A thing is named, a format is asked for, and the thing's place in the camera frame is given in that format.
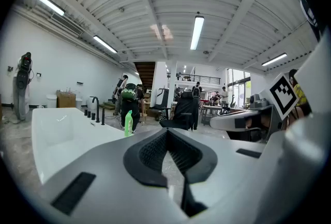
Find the ceiling light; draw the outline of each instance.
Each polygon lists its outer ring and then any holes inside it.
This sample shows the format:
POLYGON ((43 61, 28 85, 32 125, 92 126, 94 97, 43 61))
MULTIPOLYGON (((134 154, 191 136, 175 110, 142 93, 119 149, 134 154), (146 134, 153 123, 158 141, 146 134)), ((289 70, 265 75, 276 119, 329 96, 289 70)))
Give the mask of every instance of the ceiling light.
POLYGON ((192 36, 192 42, 191 42, 191 49, 193 49, 193 50, 197 49, 197 45, 199 42, 204 20, 205 19, 203 16, 195 17, 194 30, 193 30, 193 36, 192 36))
POLYGON ((64 10, 61 9, 58 5, 56 5, 54 2, 51 0, 40 0, 42 3, 46 4, 48 7, 56 11, 58 14, 61 16, 64 15, 64 10))
POLYGON ((278 61, 278 60, 280 60, 280 59, 282 59, 282 58, 284 58, 286 56, 287 56, 287 54, 286 53, 283 53, 283 54, 281 54, 279 56, 276 56, 273 59, 270 59, 269 61, 263 63, 262 66, 267 66, 267 65, 269 65, 269 64, 271 64, 271 63, 273 63, 275 61, 278 61))
POLYGON ((103 41, 100 37, 94 36, 95 40, 97 40, 100 44, 102 44, 104 47, 108 48, 111 52, 117 53, 115 49, 113 49, 110 45, 108 45, 105 41, 103 41))

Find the railing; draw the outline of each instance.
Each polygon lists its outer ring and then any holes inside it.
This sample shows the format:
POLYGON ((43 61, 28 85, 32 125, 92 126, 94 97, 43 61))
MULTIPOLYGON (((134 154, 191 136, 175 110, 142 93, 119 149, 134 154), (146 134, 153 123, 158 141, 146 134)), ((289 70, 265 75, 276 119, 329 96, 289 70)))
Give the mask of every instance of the railing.
MULTIPOLYGON (((167 78, 170 79, 171 73, 167 73, 167 78)), ((220 84, 221 79, 215 77, 208 77, 208 76, 200 76, 200 75, 190 75, 190 74, 179 74, 176 73, 176 78, 179 81, 190 81, 193 83, 204 82, 204 83, 211 83, 211 84, 220 84)))

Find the column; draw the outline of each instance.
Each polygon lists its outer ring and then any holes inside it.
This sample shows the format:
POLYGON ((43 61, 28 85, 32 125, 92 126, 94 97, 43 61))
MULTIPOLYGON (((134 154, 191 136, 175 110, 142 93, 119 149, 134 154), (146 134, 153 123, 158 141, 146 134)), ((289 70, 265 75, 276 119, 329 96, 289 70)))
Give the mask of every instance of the column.
POLYGON ((171 103, 174 99, 174 92, 175 92, 175 81, 176 81, 176 72, 177 72, 177 61, 171 61, 170 66, 170 84, 169 84, 169 96, 168 96, 168 104, 167 107, 171 107, 171 103))

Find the white bathtub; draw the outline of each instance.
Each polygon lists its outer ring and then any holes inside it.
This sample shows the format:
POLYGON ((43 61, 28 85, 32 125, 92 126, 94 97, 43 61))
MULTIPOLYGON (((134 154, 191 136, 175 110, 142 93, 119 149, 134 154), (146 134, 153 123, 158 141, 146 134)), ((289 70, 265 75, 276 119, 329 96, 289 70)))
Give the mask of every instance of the white bathtub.
POLYGON ((42 184, 91 148, 122 138, 123 131, 101 126, 77 108, 32 112, 32 147, 42 184))

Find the office chair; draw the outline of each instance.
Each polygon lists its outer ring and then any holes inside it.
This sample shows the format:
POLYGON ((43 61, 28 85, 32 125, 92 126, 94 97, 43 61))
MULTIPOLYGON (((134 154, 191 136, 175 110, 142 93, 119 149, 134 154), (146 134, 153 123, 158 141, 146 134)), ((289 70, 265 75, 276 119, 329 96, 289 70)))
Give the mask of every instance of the office chair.
POLYGON ((193 129, 193 114, 197 110, 198 105, 194 103, 192 92, 183 92, 175 108, 174 118, 169 120, 168 110, 170 108, 164 108, 166 111, 166 120, 160 121, 162 127, 181 128, 188 130, 193 129))

